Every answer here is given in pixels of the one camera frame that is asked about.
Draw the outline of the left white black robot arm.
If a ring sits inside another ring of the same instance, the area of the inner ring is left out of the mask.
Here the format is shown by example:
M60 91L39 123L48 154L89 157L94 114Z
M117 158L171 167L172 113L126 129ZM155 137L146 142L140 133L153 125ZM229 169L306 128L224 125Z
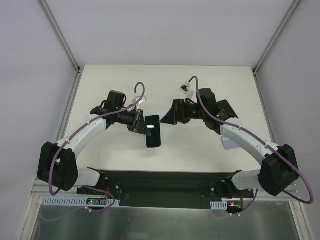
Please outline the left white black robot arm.
M37 178L53 187L69 191L73 187L88 186L99 195L105 191L106 183L102 173L89 167L79 168L77 158L98 135L114 124L122 124L130 132L150 136L144 120L144 111L139 105L146 101L144 95L137 96L133 103L124 107L127 97L119 91L110 91L106 100L93 108L82 125L70 136L51 143L46 142L40 151Z

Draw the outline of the light blue phone case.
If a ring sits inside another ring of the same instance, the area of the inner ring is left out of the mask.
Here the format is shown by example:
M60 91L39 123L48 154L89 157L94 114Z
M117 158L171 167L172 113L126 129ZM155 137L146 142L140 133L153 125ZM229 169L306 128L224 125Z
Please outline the light blue phone case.
M156 148L159 148L159 147L161 147L161 146L162 146L161 144L156 144L156 145L146 144L146 145L145 145L145 147L146 147L147 149L156 149Z

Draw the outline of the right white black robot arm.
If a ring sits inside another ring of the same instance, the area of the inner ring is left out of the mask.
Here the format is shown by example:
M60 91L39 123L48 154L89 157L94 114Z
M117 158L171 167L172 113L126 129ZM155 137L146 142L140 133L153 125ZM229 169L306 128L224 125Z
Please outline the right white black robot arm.
M257 140L245 132L228 101L217 101L211 89L200 89L196 98L196 102L189 98L174 99L161 123L177 125L202 120L208 129L235 142L260 165L259 170L233 172L214 187L218 195L230 199L243 190L262 188L277 196L299 178L293 169L298 164L292 147Z

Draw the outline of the lavender phone case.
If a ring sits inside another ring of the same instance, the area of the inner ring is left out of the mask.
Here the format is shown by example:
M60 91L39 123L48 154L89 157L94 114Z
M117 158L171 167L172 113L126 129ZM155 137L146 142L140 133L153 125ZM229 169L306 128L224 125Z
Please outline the lavender phone case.
M221 137L221 142L222 142L223 148L227 151L240 148L240 146L237 143L235 143L231 139L224 137L224 136Z

